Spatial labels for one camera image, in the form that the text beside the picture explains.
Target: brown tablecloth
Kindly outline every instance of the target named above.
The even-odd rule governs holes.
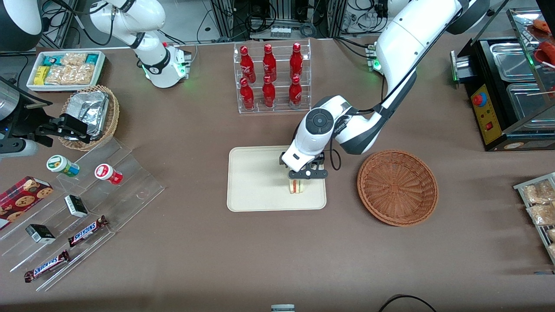
[[[2,267],[0,310],[260,312],[293,303],[299,312],[376,311],[398,293],[439,311],[555,309],[555,276],[533,275],[552,265],[512,189],[555,171],[555,154],[483,151],[470,101],[450,83],[448,53],[467,38],[439,40],[371,149],[413,153],[437,178],[436,211],[410,228],[362,206],[355,179],[367,155],[342,151],[324,209],[229,211],[229,151],[288,144],[303,115],[239,115],[233,44],[201,46],[190,79],[170,89],[148,82],[130,49],[106,50],[103,84],[121,106],[116,137],[167,189],[48,292]],[[332,40],[311,42],[314,100],[379,101],[381,77],[364,59]],[[56,101],[48,108],[56,114],[67,94],[43,96]],[[5,159],[0,189],[25,175],[53,179],[44,162],[55,153],[80,156],[56,140],[33,157]],[[389,311],[402,308],[426,310],[402,299]]]

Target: teal snack package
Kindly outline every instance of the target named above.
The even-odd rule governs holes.
[[[96,64],[98,60],[98,54],[89,54],[85,63]]]
[[[62,65],[64,56],[46,56],[42,62],[43,66]]]

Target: small wicker basket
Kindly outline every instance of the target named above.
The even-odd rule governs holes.
[[[397,227],[425,221],[437,205],[437,182],[432,171],[402,150],[383,150],[368,157],[356,184],[366,209]]]
[[[101,143],[106,143],[110,141],[110,139],[114,136],[114,132],[116,127],[118,126],[118,118],[119,118],[119,103],[118,99],[114,96],[112,91],[102,85],[95,85],[93,87],[89,87],[86,89],[82,89],[77,91],[77,93],[86,93],[86,92],[93,92],[93,91],[102,91],[106,92],[110,96],[110,102],[108,103],[108,111],[106,112],[106,121],[104,123],[104,130],[102,137],[96,141],[90,141],[89,144],[85,144],[81,141],[71,141],[66,140],[62,137],[58,138],[62,144],[70,149],[77,149],[83,152],[87,152],[91,150],[93,147],[100,145]],[[62,113],[68,108],[69,99],[65,102],[64,107],[62,108]]]

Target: red bottle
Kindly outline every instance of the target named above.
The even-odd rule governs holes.
[[[293,44],[293,54],[291,54],[291,58],[289,59],[289,67],[291,76],[291,80],[293,79],[294,75],[302,76],[302,55],[301,55],[301,44],[295,42]]]
[[[272,53],[271,44],[264,45],[264,59],[262,60],[262,64],[264,65],[264,74],[269,75],[272,82],[276,81],[278,78],[278,69],[276,66],[276,58]]]
[[[256,74],[254,73],[253,59],[249,55],[249,49],[242,46],[239,51],[241,52],[241,71],[250,84],[256,81]]]
[[[276,88],[272,84],[272,78],[270,77],[270,75],[264,76],[262,93],[264,93],[264,105],[266,105],[266,107],[268,108],[274,107],[276,99]]]
[[[243,105],[245,106],[246,110],[253,110],[254,109],[254,93],[253,89],[249,86],[249,82],[246,80],[245,77],[242,77],[239,80],[241,84],[241,89],[239,89],[239,93],[241,93],[241,101],[243,101]]]
[[[301,81],[301,78],[299,77],[299,75],[294,75],[293,76],[293,84],[291,84],[291,86],[289,87],[289,106],[292,108],[297,108],[301,105],[301,93],[302,93],[302,87],[299,84],[299,81]]]

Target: aluminum foil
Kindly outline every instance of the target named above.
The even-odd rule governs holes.
[[[86,123],[90,139],[98,140],[104,130],[109,102],[110,96],[106,92],[76,93],[69,100],[66,113]]]

